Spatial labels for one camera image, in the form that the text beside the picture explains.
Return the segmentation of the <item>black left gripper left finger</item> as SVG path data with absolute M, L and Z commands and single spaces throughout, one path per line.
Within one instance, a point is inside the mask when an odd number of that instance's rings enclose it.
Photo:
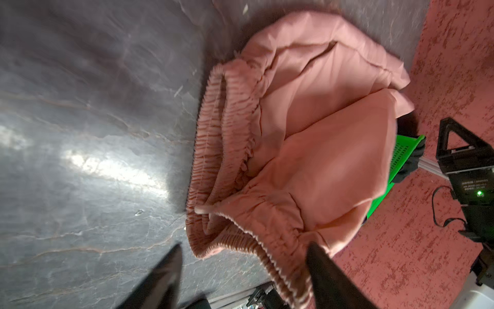
M 117 308 L 177 308 L 183 251 L 176 244 Z

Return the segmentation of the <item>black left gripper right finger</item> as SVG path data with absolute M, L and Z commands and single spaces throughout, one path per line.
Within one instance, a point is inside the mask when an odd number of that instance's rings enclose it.
M 315 242 L 307 248 L 306 265 L 317 308 L 377 309 Z

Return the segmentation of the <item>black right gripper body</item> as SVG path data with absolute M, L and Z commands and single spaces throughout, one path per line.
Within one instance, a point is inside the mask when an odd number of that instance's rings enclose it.
M 439 125 L 436 159 L 461 205 L 460 233 L 493 246 L 493 147 L 452 118 Z

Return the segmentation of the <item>pink drawstring shorts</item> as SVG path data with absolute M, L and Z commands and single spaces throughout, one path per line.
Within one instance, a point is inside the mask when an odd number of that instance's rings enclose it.
M 256 255 L 285 302 L 314 308 L 310 243 L 333 257 L 390 180 L 403 63 L 342 16 L 294 12 L 208 78 L 187 198 L 198 258 Z

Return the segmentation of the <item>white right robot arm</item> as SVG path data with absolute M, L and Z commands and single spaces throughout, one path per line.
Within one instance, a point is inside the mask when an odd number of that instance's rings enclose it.
M 464 215 L 459 234 L 482 245 L 452 308 L 493 308 L 493 147 L 452 118 L 440 122 L 436 159 Z

